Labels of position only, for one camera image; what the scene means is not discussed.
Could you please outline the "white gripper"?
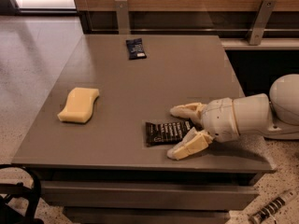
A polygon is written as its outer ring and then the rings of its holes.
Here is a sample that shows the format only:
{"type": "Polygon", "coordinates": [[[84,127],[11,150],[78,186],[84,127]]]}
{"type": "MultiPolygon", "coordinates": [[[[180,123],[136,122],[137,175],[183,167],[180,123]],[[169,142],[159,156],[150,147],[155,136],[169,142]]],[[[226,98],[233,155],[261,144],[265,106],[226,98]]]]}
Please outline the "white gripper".
{"type": "Polygon", "coordinates": [[[176,105],[170,109],[170,114],[173,117],[190,119],[204,129],[197,131],[191,128],[179,143],[167,151],[167,157],[171,160],[179,161],[205,150],[213,138],[219,143],[239,138],[233,100],[230,98],[214,100],[207,105],[202,103],[176,105]]]}

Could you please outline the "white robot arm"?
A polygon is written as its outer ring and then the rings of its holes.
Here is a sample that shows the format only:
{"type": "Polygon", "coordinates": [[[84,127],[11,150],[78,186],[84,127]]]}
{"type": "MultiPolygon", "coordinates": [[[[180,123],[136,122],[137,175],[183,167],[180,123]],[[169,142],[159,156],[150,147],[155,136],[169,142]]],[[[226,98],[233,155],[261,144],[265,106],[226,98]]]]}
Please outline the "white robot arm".
{"type": "Polygon", "coordinates": [[[192,128],[182,141],[167,151],[172,160],[182,160],[216,141],[239,139],[243,134],[258,134],[270,139],[299,138],[299,75],[278,78],[268,94],[243,98],[223,98],[208,104],[191,103],[170,109],[174,117],[190,119],[201,127],[192,128]]]}

